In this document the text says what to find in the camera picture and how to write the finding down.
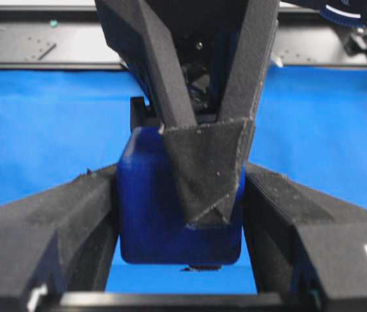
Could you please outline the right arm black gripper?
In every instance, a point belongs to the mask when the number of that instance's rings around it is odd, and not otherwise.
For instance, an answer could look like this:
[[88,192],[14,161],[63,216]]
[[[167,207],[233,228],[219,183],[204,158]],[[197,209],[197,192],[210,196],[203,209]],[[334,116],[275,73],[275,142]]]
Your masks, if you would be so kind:
[[[254,135],[279,2],[95,5],[107,45],[129,64],[150,101],[132,100],[131,127],[155,126],[160,119],[171,127],[164,130],[163,142],[184,223],[229,224]],[[221,98],[216,122],[197,125],[196,115],[217,112]]]

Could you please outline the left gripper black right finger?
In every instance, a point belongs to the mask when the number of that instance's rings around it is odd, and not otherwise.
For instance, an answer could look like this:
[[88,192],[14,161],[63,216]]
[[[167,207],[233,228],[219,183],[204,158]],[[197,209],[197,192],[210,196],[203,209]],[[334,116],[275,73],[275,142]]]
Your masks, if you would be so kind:
[[248,164],[243,221],[260,292],[367,311],[367,209]]

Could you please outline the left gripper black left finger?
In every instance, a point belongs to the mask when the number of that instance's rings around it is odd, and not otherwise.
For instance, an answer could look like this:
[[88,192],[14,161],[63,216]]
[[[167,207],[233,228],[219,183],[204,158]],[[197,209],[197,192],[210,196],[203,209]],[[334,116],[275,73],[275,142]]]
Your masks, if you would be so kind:
[[0,206],[0,311],[34,298],[103,291],[118,238],[116,166]]

